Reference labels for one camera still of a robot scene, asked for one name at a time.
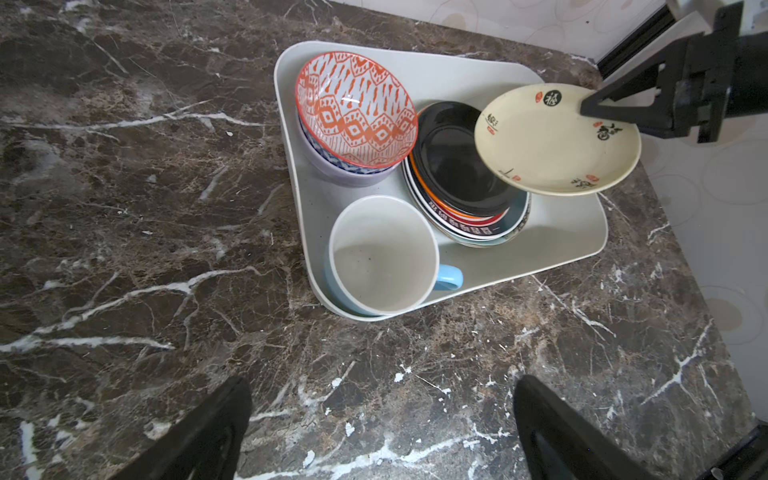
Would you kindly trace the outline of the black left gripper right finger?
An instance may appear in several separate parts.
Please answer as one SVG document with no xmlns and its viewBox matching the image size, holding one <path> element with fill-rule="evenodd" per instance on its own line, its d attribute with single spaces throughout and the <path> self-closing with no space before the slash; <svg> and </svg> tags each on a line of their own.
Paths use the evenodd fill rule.
<svg viewBox="0 0 768 480">
<path fill-rule="evenodd" d="M 533 479 L 655 477 L 533 375 L 517 381 L 513 411 Z"/>
</svg>

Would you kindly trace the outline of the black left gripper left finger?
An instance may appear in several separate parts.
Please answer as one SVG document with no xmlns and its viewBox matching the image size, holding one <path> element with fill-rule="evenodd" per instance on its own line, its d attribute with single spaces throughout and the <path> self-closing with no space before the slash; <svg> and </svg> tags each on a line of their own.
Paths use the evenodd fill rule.
<svg viewBox="0 0 768 480">
<path fill-rule="evenodd" d="M 115 479 L 232 479 L 252 412 L 248 382 L 234 376 Z"/>
</svg>

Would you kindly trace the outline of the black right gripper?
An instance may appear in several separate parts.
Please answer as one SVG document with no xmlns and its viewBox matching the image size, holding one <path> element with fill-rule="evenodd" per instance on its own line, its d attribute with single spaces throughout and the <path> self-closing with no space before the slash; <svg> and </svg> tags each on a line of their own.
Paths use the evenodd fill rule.
<svg viewBox="0 0 768 480">
<path fill-rule="evenodd" d="M 700 143 L 719 139 L 728 118 L 767 111 L 767 3 L 765 1 L 669 1 L 675 18 L 698 14 L 709 26 L 673 41 L 599 92 L 583 99 L 580 114 L 631 123 L 657 138 L 698 131 Z M 647 106 L 624 99 L 650 90 Z"/>
</svg>

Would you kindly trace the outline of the cream yellow printed plate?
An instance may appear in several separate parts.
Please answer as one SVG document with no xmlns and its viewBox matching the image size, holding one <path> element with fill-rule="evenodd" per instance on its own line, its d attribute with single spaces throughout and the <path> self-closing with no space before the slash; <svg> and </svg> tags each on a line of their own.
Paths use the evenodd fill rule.
<svg viewBox="0 0 768 480">
<path fill-rule="evenodd" d="M 580 114 L 592 91 L 541 83 L 492 100 L 474 128 L 478 154 L 500 180 L 530 193 L 573 197 L 624 180 L 641 156 L 636 125 Z"/>
</svg>

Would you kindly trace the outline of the black plate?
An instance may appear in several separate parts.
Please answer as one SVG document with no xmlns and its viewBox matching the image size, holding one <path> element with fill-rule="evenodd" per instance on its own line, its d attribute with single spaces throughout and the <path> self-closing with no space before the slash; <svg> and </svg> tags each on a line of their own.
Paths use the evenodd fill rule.
<svg viewBox="0 0 768 480">
<path fill-rule="evenodd" d="M 494 175 L 479 156 L 474 129 L 480 111 L 455 101 L 419 112 L 414 157 L 426 187 L 456 210 L 478 217 L 522 208 L 527 194 Z"/>
</svg>

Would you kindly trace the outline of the light blue ceramic mug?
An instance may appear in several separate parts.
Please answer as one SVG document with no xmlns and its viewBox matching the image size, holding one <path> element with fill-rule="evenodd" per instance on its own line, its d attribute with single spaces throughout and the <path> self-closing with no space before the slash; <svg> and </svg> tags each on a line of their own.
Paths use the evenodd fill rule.
<svg viewBox="0 0 768 480">
<path fill-rule="evenodd" d="M 436 237 L 419 210 L 385 195 L 360 198 L 338 215 L 323 274 L 334 303 L 365 317 L 399 315 L 435 290 L 464 284 L 460 268 L 441 262 Z"/>
</svg>

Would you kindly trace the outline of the red patterned bowl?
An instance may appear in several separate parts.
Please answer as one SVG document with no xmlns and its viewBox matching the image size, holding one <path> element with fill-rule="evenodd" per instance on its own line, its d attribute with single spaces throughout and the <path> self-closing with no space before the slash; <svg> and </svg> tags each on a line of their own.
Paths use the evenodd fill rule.
<svg viewBox="0 0 768 480">
<path fill-rule="evenodd" d="M 298 118 L 326 151 L 366 169 L 399 164 L 418 137 L 418 113 L 403 84 L 360 54 L 331 51 L 306 62 L 294 98 Z"/>
</svg>

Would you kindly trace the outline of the lavender ceramic bowl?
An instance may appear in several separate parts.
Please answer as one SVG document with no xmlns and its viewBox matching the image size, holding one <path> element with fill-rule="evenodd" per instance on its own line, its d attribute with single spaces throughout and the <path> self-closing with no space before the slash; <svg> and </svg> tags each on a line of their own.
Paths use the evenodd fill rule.
<svg viewBox="0 0 768 480">
<path fill-rule="evenodd" d="M 400 164 L 384 169 L 366 169 L 351 165 L 334 157 L 310 134 L 300 118 L 298 125 L 303 135 L 309 162 L 330 182 L 350 187 L 363 188 L 382 182 L 391 175 Z"/>
</svg>

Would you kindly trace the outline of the orange plate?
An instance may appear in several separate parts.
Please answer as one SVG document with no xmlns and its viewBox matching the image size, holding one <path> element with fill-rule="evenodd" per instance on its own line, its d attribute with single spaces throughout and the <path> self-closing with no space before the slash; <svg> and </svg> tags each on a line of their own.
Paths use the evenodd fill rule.
<svg viewBox="0 0 768 480">
<path fill-rule="evenodd" d="M 418 172 L 418 169 L 415 163 L 415 157 L 413 154 L 408 155 L 408 164 L 411 167 L 413 175 L 416 177 L 417 185 L 422 188 L 422 190 L 434 203 L 436 203 L 443 211 L 445 211 L 449 216 L 451 216 L 454 219 L 461 220 L 464 223 L 468 223 L 472 225 L 490 225 L 492 223 L 498 222 L 508 212 L 508 210 L 505 210 L 502 213 L 499 213 L 497 215 L 490 216 L 490 217 L 476 217 L 476 216 L 469 215 L 466 212 L 457 210 L 449 206 L 445 202 L 441 201 L 426 186 L 422 176 Z"/>
</svg>

